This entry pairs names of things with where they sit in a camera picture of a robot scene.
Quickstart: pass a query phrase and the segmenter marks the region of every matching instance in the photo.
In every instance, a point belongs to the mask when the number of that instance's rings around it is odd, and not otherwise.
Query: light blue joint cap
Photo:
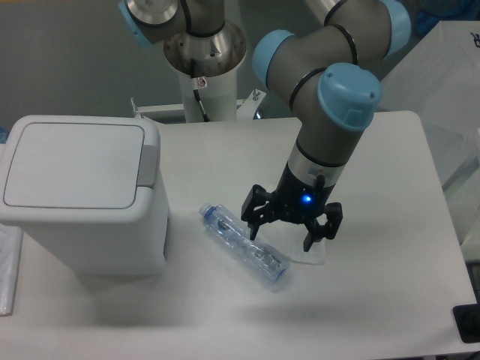
[[[253,71],[266,88],[268,88],[267,73],[269,72],[270,62],[278,47],[290,36],[295,35],[287,30],[274,30],[260,40],[253,51]]]
[[[145,37],[145,35],[140,31],[135,21],[132,19],[132,16],[127,10],[125,3],[120,1],[118,3],[118,9],[120,9],[121,14],[123,15],[125,22],[127,22],[128,28],[130,29],[133,37],[136,42],[143,48],[152,47],[152,43]]]
[[[412,24],[407,9],[397,0],[380,0],[388,8],[391,22],[390,48],[386,56],[407,45],[412,33]]]
[[[374,118],[382,97],[380,81],[353,64],[337,63],[318,82],[318,99],[328,117],[348,131],[363,131]]]

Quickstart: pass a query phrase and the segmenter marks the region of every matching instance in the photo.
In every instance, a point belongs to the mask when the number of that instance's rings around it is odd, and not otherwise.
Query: white trash can
[[[0,160],[0,223],[78,274],[158,275],[169,206],[146,119],[27,116]]]

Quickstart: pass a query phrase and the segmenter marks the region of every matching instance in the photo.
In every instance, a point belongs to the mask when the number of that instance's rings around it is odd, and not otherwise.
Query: white panel
[[[123,209],[135,200],[143,129],[29,124],[8,175],[9,206]]]

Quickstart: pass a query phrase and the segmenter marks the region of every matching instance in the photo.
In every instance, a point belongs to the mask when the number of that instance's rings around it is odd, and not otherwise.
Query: blue led light
[[[304,203],[304,204],[309,204],[312,202],[312,197],[310,195],[304,195],[301,197],[301,201]]]

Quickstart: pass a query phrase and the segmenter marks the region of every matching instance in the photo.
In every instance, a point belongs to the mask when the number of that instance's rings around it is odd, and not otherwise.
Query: transparent plastic sheet
[[[14,308],[22,230],[0,224],[0,317],[11,315]]]
[[[458,241],[471,261],[480,260],[478,34],[480,22],[440,22],[382,81],[380,103],[383,110],[420,117]]]

